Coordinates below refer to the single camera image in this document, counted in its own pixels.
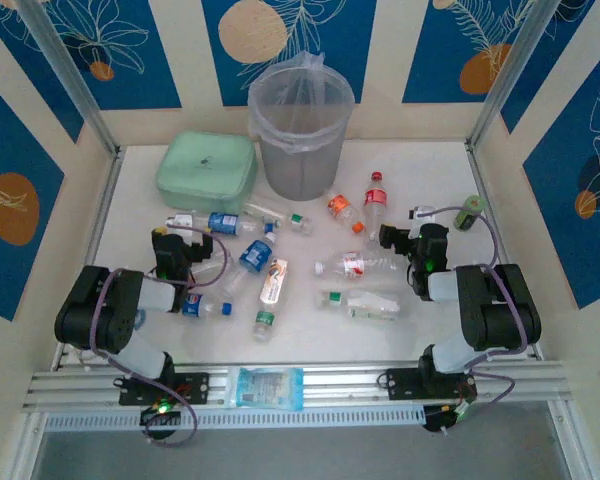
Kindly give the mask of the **orange label soda bottle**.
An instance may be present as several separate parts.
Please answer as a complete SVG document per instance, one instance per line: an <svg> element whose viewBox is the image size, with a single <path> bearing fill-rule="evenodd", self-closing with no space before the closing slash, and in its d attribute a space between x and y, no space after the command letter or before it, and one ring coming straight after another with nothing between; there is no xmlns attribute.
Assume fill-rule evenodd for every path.
<svg viewBox="0 0 600 480"><path fill-rule="evenodd" d="M365 230L363 217L348 198L342 194L327 194L327 209L334 220L346 230L361 234Z"/></svg>

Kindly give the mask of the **red cap cola bottle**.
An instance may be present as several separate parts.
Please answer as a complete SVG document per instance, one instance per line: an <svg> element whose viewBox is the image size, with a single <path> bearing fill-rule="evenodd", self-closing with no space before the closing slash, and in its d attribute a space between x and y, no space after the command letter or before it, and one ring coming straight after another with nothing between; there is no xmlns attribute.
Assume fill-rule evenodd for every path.
<svg viewBox="0 0 600 480"><path fill-rule="evenodd" d="M387 212L388 194L379 171L371 173L370 183L364 193L363 213L365 215L366 242L371 245L379 242L381 225Z"/></svg>

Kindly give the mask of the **green drink can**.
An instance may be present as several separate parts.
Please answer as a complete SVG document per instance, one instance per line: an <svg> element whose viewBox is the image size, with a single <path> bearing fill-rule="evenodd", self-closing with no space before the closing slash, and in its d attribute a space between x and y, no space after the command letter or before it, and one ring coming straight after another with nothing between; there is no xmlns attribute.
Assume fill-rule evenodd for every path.
<svg viewBox="0 0 600 480"><path fill-rule="evenodd" d="M480 195L471 195L464 200L454 219L454 227L462 232L469 231L478 216L482 214L486 202Z"/></svg>

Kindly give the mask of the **small controller board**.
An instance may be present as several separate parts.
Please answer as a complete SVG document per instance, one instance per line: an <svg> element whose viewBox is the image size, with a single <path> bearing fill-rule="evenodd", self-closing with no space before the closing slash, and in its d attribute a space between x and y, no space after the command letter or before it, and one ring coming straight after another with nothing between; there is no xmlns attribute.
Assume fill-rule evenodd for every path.
<svg viewBox="0 0 600 480"><path fill-rule="evenodd" d="M172 403L159 402L141 411L140 425L142 427L175 425L180 417L181 412L175 410Z"/></svg>
<svg viewBox="0 0 600 480"><path fill-rule="evenodd" d="M424 429L432 433L447 433L447 430L455 426L466 415L470 408L467 401L458 405L425 406Z"/></svg>

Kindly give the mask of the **grey mesh waste bin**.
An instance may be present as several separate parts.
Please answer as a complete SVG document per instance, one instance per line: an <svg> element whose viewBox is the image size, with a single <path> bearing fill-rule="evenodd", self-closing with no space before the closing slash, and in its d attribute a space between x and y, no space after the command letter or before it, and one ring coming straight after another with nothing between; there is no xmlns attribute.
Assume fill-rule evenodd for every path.
<svg viewBox="0 0 600 480"><path fill-rule="evenodd" d="M345 132L316 151L296 154L288 154L257 136L269 186L293 201L321 196L335 181Z"/></svg>

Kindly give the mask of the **green white label clear bottle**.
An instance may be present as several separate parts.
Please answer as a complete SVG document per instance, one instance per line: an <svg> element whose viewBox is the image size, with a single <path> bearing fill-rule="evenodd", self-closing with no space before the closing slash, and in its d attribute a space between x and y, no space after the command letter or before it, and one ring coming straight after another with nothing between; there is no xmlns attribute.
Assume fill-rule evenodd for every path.
<svg viewBox="0 0 600 480"><path fill-rule="evenodd" d="M272 223L281 227L287 220L288 213L283 206L271 199L250 197L243 204L244 212L263 223Z"/></svg>

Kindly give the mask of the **blue white plastic packet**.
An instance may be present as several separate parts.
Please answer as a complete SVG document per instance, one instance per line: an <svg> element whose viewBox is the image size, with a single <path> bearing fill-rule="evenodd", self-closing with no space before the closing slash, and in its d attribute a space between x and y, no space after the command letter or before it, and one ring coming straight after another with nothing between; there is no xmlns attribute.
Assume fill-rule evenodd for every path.
<svg viewBox="0 0 600 480"><path fill-rule="evenodd" d="M301 411L304 371L300 368L231 368L224 404L228 408Z"/></svg>

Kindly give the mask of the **blue label water bottle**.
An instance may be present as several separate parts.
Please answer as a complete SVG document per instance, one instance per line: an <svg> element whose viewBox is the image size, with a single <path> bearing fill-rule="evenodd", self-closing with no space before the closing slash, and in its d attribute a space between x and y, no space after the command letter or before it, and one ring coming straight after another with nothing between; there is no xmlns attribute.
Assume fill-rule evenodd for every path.
<svg viewBox="0 0 600 480"><path fill-rule="evenodd" d="M240 236L242 233L269 233L275 230L275 224L256 220L246 215L212 212L193 213L193 225L212 233Z"/></svg>
<svg viewBox="0 0 600 480"><path fill-rule="evenodd" d="M277 235L270 231L243 251L222 281L225 294L236 298L255 282L272 258L276 238Z"/></svg>

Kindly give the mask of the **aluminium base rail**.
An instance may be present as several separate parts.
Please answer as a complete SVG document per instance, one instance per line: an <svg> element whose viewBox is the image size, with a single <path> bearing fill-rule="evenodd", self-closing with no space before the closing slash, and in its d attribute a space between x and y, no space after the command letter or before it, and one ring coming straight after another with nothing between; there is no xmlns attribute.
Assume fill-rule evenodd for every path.
<svg viewBox="0 0 600 480"><path fill-rule="evenodd" d="M389 394L377 378L391 366L386 363L304 364L304 405L307 407L348 407L387 405ZM185 373L206 372L209 393L206 408L224 403L229 367L220 364L179 364ZM573 394L566 373L557 361L492 361L476 369L479 402L488 402L504 392L511 381L514 389L504 401L534 402L571 400ZM93 365L88 371L79 365L64 365L57 371L37 372L23 400L22 410L34 412L73 412L119 410L118 389L113 380L119 371Z"/></svg>

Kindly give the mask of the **aluminium frame post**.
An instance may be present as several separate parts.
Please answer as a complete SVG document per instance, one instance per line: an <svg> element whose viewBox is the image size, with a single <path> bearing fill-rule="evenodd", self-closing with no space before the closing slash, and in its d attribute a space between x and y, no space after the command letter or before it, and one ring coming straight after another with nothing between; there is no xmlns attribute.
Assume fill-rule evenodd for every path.
<svg viewBox="0 0 600 480"><path fill-rule="evenodd" d="M81 117L90 126L103 148L112 158L116 158L119 152L118 142L44 8L36 0L14 0L14 3L18 14Z"/></svg>
<svg viewBox="0 0 600 480"><path fill-rule="evenodd" d="M560 2L561 0L534 0L532 2L529 16L524 20L492 89L486 97L480 115L466 139L465 146L469 152L474 152L479 147L491 124L500 114Z"/></svg>

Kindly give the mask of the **mint green zip pouch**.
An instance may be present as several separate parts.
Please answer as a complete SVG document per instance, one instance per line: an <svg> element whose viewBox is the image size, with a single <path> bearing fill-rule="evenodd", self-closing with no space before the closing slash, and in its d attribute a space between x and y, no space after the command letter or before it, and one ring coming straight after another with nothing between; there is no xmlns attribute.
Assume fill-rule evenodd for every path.
<svg viewBox="0 0 600 480"><path fill-rule="evenodd" d="M155 184L171 208L239 214L253 190L257 171L250 138L185 131L169 144Z"/></svg>

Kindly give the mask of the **aluminium table side rail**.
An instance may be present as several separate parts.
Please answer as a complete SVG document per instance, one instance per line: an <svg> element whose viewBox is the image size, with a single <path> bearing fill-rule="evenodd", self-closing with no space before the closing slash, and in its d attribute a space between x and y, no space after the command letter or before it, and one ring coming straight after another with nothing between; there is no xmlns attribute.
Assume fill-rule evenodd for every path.
<svg viewBox="0 0 600 480"><path fill-rule="evenodd" d="M468 162L472 170L477 191L479 195L486 200L486 217L488 218L490 224L495 230L495 235L498 240L499 260L501 263L512 263L512 260L509 258L509 255L507 253L505 242L501 235L498 216L495 209L496 204L492 199L492 195L489 192L488 183L486 182L486 177L482 173L481 167L479 165L476 149L469 141L466 141L464 146L466 149Z"/></svg>
<svg viewBox="0 0 600 480"><path fill-rule="evenodd" d="M87 251L83 261L84 265L91 265L95 261L126 150L126 146L117 148L116 156L108 171L104 189L96 211L95 220L91 228Z"/></svg>

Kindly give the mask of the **red white label water bottle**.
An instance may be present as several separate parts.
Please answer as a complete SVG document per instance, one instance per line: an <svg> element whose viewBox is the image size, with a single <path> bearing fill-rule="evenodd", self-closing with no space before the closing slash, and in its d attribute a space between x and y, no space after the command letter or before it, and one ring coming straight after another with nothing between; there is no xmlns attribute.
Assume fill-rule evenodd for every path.
<svg viewBox="0 0 600 480"><path fill-rule="evenodd" d="M337 276L349 280L402 275L406 270L405 257L380 250L336 253L329 259L313 264L313 273L317 277Z"/></svg>

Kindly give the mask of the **clear plastic bin liner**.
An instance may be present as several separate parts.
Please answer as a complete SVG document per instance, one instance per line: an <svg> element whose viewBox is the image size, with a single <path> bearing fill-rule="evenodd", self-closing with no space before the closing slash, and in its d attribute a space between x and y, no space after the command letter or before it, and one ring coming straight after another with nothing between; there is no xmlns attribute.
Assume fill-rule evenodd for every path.
<svg viewBox="0 0 600 480"><path fill-rule="evenodd" d="M351 86L324 55L302 51L250 84L249 131L288 154L316 151L345 132L354 105Z"/></svg>

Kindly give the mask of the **blue cap Pepsi bottle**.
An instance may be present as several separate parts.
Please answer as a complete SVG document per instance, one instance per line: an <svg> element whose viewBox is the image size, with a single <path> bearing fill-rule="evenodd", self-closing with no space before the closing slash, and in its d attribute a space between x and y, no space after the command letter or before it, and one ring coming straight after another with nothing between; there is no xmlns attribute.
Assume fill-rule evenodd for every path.
<svg viewBox="0 0 600 480"><path fill-rule="evenodd" d="M209 293L191 293L184 301L181 312L198 319L228 317L232 314L232 304Z"/></svg>

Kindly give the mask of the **crushed green cap bottle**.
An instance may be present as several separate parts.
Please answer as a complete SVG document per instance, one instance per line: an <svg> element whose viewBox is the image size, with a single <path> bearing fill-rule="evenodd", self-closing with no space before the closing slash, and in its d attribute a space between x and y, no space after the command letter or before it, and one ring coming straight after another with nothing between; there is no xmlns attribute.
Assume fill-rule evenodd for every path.
<svg viewBox="0 0 600 480"><path fill-rule="evenodd" d="M338 309L351 318L397 320L406 313L399 293L386 290L349 289L327 290L315 297L320 309Z"/></svg>

